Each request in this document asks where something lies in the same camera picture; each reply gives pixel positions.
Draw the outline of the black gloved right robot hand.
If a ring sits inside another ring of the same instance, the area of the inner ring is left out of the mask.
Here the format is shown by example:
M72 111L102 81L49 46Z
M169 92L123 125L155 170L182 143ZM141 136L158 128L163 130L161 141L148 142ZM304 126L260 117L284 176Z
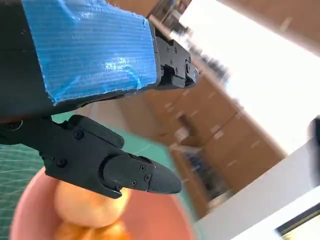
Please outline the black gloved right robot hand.
M320 116L317 115L308 126L308 136L320 144Z

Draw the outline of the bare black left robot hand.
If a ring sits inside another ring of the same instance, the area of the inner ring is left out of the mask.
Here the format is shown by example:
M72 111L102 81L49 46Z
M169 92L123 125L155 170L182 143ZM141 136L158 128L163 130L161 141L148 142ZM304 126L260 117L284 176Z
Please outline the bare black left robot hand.
M197 84L180 44L104 0L0 3L0 142L39 152L46 175L117 199L128 188L177 194L167 167L123 150L124 138L75 114L88 104Z

